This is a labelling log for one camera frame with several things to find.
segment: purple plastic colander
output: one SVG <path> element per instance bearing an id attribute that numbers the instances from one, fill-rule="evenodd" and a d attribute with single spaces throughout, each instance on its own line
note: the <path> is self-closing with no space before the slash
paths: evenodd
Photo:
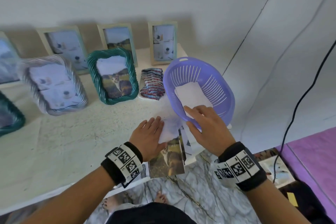
<path id="1" fill-rule="evenodd" d="M 163 76 L 163 86 L 176 114 L 185 121 L 191 121 L 197 128 L 201 128 L 194 119 L 186 115 L 174 92 L 175 87 L 188 82 L 198 82 L 215 112 L 226 125 L 229 125 L 235 110 L 233 92 L 216 68 L 196 58 L 182 57 L 173 60 Z"/>

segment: photo frame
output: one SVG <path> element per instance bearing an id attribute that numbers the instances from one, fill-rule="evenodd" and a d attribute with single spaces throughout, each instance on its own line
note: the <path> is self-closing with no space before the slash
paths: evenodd
<path id="1" fill-rule="evenodd" d="M 16 72 L 18 51 L 7 38 L 4 32 L 0 32 L 0 88 L 14 86 L 19 83 Z"/>
<path id="2" fill-rule="evenodd" d="M 39 28 L 37 32 L 48 55 L 68 59 L 78 74 L 89 72 L 87 51 L 77 26 Z"/>
<path id="3" fill-rule="evenodd" d="M 87 106 L 88 99 L 79 76 L 71 62 L 59 55 L 22 59 L 18 74 L 22 82 L 30 86 L 42 113 L 60 116 Z"/>
<path id="4" fill-rule="evenodd" d="M 88 66 L 103 103 L 114 105 L 138 95 L 137 74 L 128 50 L 115 48 L 94 51 L 88 56 Z"/>
<path id="5" fill-rule="evenodd" d="M 149 22 L 148 30 L 150 60 L 152 65 L 169 64 L 176 59 L 177 22 Z"/>
<path id="6" fill-rule="evenodd" d="M 130 23 L 98 24 L 99 35 L 105 50 L 124 48 L 131 52 L 134 66 L 138 66 L 132 27 Z"/>
<path id="7" fill-rule="evenodd" d="M 25 122 L 23 113 L 0 91 L 0 137 L 19 130 Z"/>

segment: table surface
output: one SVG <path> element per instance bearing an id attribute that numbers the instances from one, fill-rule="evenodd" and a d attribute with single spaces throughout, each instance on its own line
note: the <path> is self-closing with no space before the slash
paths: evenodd
<path id="1" fill-rule="evenodd" d="M 181 45 L 178 57 L 187 56 Z M 149 48 L 136 50 L 138 67 L 152 67 Z M 156 65 L 165 70 L 168 65 Z M 26 85 L 2 89 L 26 116 L 23 128 L 0 138 L 0 215 L 61 193 L 100 166 L 104 155 L 127 141 L 150 117 L 175 116 L 169 101 L 136 97 L 115 105 L 99 100 L 90 74 L 81 75 L 89 105 L 54 117 L 42 114 Z"/>

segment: striped towel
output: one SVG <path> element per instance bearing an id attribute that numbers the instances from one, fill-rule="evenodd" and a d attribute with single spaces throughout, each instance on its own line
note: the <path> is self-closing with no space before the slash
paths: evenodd
<path id="1" fill-rule="evenodd" d="M 143 97 L 159 100 L 165 94 L 163 70 L 161 68 L 143 69 L 141 78 L 145 82 L 145 86 L 140 90 Z"/>

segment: silver twisted frame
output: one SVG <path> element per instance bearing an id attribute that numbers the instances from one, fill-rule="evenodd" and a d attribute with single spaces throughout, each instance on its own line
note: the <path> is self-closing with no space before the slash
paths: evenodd
<path id="1" fill-rule="evenodd" d="M 49 107 L 49 103 L 44 99 L 43 95 L 40 93 L 40 90 L 37 84 L 31 79 L 29 69 L 31 67 L 41 67 L 48 64 L 58 64 L 65 66 L 65 70 L 73 81 L 75 86 L 76 93 L 82 99 L 81 103 L 78 105 L 71 105 L 62 109 L 51 109 Z M 33 58 L 33 59 L 21 59 L 17 66 L 17 73 L 19 75 L 20 80 L 30 86 L 30 92 L 33 96 L 34 101 L 39 107 L 42 113 L 47 113 L 52 116 L 60 116 L 62 114 L 68 112 L 76 112 L 81 110 L 87 106 L 88 99 L 86 96 L 86 92 L 82 82 L 73 69 L 71 62 L 61 56 L 52 55 L 41 58 Z"/>

